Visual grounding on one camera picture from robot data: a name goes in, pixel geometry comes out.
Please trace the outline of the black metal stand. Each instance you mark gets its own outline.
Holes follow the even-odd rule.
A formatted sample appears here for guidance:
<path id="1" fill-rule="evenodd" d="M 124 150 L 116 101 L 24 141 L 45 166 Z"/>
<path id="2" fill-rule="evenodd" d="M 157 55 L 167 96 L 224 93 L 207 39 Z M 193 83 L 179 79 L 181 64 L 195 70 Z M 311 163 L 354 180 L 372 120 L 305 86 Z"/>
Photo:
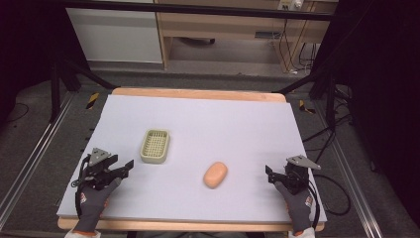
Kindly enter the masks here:
<path id="1" fill-rule="evenodd" d="M 50 121 L 53 122 L 60 112 L 60 95 L 59 81 L 62 80 L 69 91 L 77 91 L 81 85 L 75 77 L 70 77 L 70 72 L 80 73 L 106 89 L 115 89 L 114 85 L 98 75 L 94 74 L 90 69 L 85 69 L 77 63 L 69 60 L 54 60 L 51 65 L 51 92 L 52 92 L 52 114 Z"/>
<path id="2" fill-rule="evenodd" d="M 314 82 L 309 92 L 312 99 L 319 99 L 324 92 L 327 93 L 325 119 L 328 127 L 334 131 L 336 127 L 334 111 L 336 80 L 332 72 L 312 72 L 308 76 L 305 76 L 280 90 L 276 90 L 275 93 L 285 95 L 311 81 Z"/>

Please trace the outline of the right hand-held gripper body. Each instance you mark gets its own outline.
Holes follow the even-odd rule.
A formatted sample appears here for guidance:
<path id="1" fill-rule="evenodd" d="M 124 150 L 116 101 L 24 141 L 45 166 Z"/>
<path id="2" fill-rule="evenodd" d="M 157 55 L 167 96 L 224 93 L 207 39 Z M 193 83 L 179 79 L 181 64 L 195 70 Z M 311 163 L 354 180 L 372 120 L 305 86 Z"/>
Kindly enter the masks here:
<path id="1" fill-rule="evenodd" d="M 297 194 L 309 186 L 309 169 L 320 170 L 321 167 L 303 155 L 286 159 L 286 188 L 291 194 Z"/>

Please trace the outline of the black horizontal frame bar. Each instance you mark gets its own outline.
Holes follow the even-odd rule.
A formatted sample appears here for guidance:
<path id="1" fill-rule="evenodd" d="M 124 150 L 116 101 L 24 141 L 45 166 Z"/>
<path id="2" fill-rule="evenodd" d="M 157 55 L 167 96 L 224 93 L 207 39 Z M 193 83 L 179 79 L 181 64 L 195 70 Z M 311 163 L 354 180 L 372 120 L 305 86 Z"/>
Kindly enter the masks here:
<path id="1" fill-rule="evenodd" d="M 235 7 L 196 6 L 178 4 L 134 3 L 96 0 L 58 0 L 57 4 L 67 8 L 118 10 L 136 12 L 158 12 L 173 14 L 197 14 L 215 16 L 255 17 L 271 19 L 332 21 L 336 15 L 330 13 L 295 12 L 283 10 L 250 9 Z"/>

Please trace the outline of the metal floor rail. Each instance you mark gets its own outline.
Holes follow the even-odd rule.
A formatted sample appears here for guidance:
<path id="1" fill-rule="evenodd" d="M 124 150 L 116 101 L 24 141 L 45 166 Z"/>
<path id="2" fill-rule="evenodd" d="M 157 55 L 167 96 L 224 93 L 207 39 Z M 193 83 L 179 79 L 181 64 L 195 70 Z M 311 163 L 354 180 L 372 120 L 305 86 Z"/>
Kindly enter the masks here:
<path id="1" fill-rule="evenodd" d="M 353 207 L 358 214 L 367 238 L 383 238 L 381 229 L 379 228 L 379 225 L 370 209 L 368 201 L 353 171 L 350 168 L 344 151 L 337 138 L 334 138 L 332 141 L 332 149 L 345 185 L 349 191 Z"/>
<path id="2" fill-rule="evenodd" d="M 64 95 L 55 118 L 46 127 L 43 135 L 38 140 L 31 154 L 27 157 L 23 167 L 20 169 L 5 197 L 0 202 L 0 231 L 4 228 L 39 162 L 43 158 L 46 150 L 49 148 L 53 137 L 67 114 L 68 108 L 70 107 L 74 96 L 75 94 L 73 92 L 67 92 Z"/>

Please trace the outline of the black curtain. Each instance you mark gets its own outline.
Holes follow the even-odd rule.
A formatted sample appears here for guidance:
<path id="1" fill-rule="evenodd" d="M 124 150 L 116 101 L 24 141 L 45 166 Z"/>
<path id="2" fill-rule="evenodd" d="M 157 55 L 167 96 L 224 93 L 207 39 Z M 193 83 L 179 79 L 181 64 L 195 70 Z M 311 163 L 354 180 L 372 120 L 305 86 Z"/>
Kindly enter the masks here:
<path id="1" fill-rule="evenodd" d="M 420 0 L 338 0 L 315 67 L 352 90 L 370 157 L 420 228 Z"/>
<path id="2" fill-rule="evenodd" d="M 21 90 L 49 79 L 49 46 L 89 68 L 64 8 L 35 0 L 0 0 L 0 125 Z"/>

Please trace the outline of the yellow black striped marker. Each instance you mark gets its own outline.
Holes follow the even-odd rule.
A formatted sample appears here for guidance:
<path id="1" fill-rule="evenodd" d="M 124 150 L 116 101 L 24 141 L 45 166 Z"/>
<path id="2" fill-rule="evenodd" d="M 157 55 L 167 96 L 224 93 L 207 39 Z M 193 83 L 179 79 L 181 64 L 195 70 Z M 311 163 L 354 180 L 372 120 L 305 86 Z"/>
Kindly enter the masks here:
<path id="1" fill-rule="evenodd" d="M 305 111 L 310 114 L 316 114 L 316 110 L 313 108 L 308 108 L 304 102 L 304 100 L 299 100 L 299 110 Z"/>
<path id="2" fill-rule="evenodd" d="M 91 94 L 91 96 L 90 96 L 90 98 L 88 100 L 88 103 L 86 105 L 86 109 L 91 109 L 93 107 L 93 105 L 95 104 L 96 100 L 98 99 L 98 96 L 99 96 L 99 92 L 95 92 L 95 93 L 92 93 Z"/>

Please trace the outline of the person's left hand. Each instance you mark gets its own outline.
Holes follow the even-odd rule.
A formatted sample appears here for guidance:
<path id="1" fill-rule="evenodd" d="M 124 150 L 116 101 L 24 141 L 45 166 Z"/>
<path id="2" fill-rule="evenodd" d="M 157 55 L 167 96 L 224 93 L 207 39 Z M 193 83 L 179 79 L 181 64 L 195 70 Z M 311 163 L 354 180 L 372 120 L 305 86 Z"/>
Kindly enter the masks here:
<path id="1" fill-rule="evenodd" d="M 115 178 L 111 183 L 101 190 L 85 187 L 80 194 L 81 214 L 73 233 L 93 236 L 99 218 L 106 207 L 110 194 L 121 184 L 120 178 Z"/>

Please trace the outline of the orange soap bar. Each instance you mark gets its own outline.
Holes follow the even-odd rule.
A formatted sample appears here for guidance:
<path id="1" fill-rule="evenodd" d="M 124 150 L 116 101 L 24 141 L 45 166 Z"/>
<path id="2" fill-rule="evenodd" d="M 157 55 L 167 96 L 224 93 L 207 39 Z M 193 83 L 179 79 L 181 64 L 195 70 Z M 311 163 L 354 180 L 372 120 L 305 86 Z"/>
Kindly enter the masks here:
<path id="1" fill-rule="evenodd" d="M 208 168 L 204 174 L 203 181 L 207 187 L 216 188 L 225 179 L 227 173 L 227 166 L 222 162 L 216 162 Z"/>

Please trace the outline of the person's right hand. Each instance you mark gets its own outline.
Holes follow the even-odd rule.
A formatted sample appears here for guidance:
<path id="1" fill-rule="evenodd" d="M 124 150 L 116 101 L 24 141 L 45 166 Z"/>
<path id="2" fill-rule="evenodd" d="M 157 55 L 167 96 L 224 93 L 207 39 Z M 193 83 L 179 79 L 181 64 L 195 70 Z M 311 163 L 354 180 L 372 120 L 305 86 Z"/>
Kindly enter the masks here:
<path id="1" fill-rule="evenodd" d="M 309 215 L 311 213 L 313 198 L 309 190 L 304 189 L 297 194 L 291 194 L 279 181 L 274 186 L 285 200 L 286 208 L 292 221 L 292 231 L 302 231 L 312 227 Z"/>

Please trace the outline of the pale green soap dish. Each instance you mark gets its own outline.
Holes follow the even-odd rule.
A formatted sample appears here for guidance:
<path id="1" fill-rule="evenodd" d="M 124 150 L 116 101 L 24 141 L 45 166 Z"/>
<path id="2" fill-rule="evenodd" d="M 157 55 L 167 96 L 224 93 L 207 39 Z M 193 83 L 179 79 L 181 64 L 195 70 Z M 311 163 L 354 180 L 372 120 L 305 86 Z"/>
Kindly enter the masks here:
<path id="1" fill-rule="evenodd" d="M 148 130 L 140 151 L 141 159 L 148 164 L 162 164 L 166 160 L 169 133 L 165 130 Z"/>

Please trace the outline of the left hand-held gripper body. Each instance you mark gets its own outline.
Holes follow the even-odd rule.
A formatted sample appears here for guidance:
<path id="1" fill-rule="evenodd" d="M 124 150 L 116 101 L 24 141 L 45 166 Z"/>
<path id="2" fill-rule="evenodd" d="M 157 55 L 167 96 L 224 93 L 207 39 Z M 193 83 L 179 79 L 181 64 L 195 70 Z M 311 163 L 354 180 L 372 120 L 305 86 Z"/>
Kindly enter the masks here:
<path id="1" fill-rule="evenodd" d="M 87 167 L 82 170 L 80 185 L 89 186 L 96 190 L 101 190 L 108 186 L 115 178 L 108 165 L 108 158 L 113 156 L 111 153 L 102 149 L 94 148 L 87 157 Z"/>

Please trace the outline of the wooden desk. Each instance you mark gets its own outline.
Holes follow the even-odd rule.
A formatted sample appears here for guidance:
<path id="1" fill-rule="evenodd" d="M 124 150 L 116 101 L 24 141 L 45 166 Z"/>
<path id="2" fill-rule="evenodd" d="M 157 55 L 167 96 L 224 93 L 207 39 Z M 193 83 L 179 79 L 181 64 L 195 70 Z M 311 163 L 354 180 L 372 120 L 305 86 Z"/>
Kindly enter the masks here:
<path id="1" fill-rule="evenodd" d="M 154 0 L 158 4 L 179 4 L 278 10 L 279 0 Z M 333 14 L 339 0 L 304 0 L 299 11 Z M 303 45 L 320 44 L 329 27 L 327 21 L 255 17 L 158 13 L 160 38 L 269 40 L 283 71 L 297 68 Z"/>

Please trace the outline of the white cabinet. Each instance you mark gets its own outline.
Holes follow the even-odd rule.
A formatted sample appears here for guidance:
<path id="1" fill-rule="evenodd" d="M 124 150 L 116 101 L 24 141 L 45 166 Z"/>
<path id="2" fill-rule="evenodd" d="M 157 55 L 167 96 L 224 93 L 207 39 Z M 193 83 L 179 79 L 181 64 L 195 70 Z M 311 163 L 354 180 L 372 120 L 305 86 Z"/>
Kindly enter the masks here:
<path id="1" fill-rule="evenodd" d="M 88 60 L 162 63 L 154 13 L 66 11 Z"/>

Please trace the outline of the white power strip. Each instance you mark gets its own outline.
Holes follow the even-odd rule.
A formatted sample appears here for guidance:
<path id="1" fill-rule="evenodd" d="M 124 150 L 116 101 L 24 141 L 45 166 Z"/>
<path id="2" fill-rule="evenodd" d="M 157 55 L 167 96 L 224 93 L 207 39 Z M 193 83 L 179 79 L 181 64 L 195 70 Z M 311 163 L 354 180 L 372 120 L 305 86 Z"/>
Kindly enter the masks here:
<path id="1" fill-rule="evenodd" d="M 303 2 L 304 0 L 279 0 L 277 9 L 284 11 L 299 11 Z"/>

